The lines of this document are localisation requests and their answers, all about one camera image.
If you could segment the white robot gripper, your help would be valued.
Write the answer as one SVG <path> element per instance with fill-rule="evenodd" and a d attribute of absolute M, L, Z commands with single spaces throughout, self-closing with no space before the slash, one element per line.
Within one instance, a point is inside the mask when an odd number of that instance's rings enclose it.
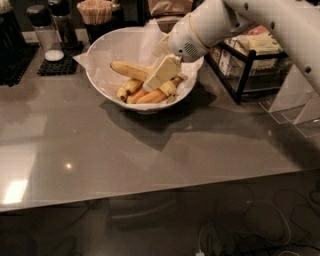
<path fill-rule="evenodd" d="M 253 26 L 254 22 L 229 7 L 227 0 L 205 0 L 153 47 L 154 56 L 163 56 L 155 62 L 143 88 L 148 92 L 158 89 L 181 71 L 182 61 L 195 62 L 213 46 Z"/>

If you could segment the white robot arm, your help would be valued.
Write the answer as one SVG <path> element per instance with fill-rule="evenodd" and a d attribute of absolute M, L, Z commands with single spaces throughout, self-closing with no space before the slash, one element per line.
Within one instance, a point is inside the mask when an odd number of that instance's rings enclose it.
<path fill-rule="evenodd" d="M 320 93 L 320 10 L 306 0 L 205 0 L 176 23 L 153 54 L 195 62 L 211 47 L 256 25 L 267 28 Z"/>

